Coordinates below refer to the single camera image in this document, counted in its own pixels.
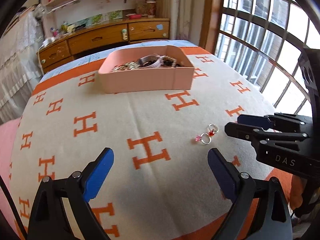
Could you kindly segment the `pink jewelry tray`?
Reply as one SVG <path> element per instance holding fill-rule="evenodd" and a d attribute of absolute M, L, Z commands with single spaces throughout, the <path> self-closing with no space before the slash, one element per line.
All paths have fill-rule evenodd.
<path fill-rule="evenodd" d="M 178 67 L 136 68 L 113 71 L 117 66 L 137 61 L 145 56 L 168 56 Z M 153 46 L 125 48 L 110 53 L 98 70 L 98 80 L 107 94 L 151 90 L 189 90 L 195 67 L 181 48 Z"/>

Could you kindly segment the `window with metal bars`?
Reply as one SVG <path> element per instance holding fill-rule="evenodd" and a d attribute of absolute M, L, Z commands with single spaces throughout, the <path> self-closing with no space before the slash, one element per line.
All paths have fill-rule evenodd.
<path fill-rule="evenodd" d="M 223 0 L 215 55 L 278 112 L 311 116 L 298 59 L 319 32 L 295 0 Z"/>

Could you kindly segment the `silver ring keychain red beads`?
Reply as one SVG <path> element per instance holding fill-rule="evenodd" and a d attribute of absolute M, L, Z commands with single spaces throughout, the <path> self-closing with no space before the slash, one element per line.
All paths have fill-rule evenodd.
<path fill-rule="evenodd" d="M 215 124 L 209 124 L 206 131 L 195 137 L 196 143 L 202 143 L 203 145 L 209 145 L 212 142 L 212 138 L 219 132 L 219 128 Z"/>

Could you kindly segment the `wooden desk with drawers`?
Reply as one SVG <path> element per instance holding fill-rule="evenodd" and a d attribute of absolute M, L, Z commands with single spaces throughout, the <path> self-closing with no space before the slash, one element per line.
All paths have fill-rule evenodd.
<path fill-rule="evenodd" d="M 57 39 L 40 49 L 38 56 L 44 73 L 75 60 L 87 52 L 151 40 L 167 40 L 168 18 L 114 20 L 87 27 Z"/>

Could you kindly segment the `orange H pattern blanket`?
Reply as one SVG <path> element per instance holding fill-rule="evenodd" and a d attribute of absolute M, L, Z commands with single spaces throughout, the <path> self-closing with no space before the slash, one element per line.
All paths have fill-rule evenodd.
<path fill-rule="evenodd" d="M 257 162 L 249 142 L 224 132 L 240 114 L 273 114 L 273 106 L 214 55 L 185 52 L 195 67 L 190 90 L 106 94 L 103 56 L 38 85 L 11 155 L 10 193 L 24 226 L 42 178 L 81 171 L 106 147 L 114 165 L 90 206 L 112 239 L 210 239 L 231 206 L 207 163 L 213 147 L 253 178 L 279 178 L 289 194 L 289 174 Z M 209 124 L 219 132 L 209 145 L 196 143 Z"/>

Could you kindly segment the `white lace covered furniture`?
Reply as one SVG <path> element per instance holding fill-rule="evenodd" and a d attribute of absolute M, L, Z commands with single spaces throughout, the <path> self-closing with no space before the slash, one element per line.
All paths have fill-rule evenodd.
<path fill-rule="evenodd" d="M 1 124 L 19 118 L 42 77 L 37 51 L 44 41 L 31 11 L 1 37 Z"/>

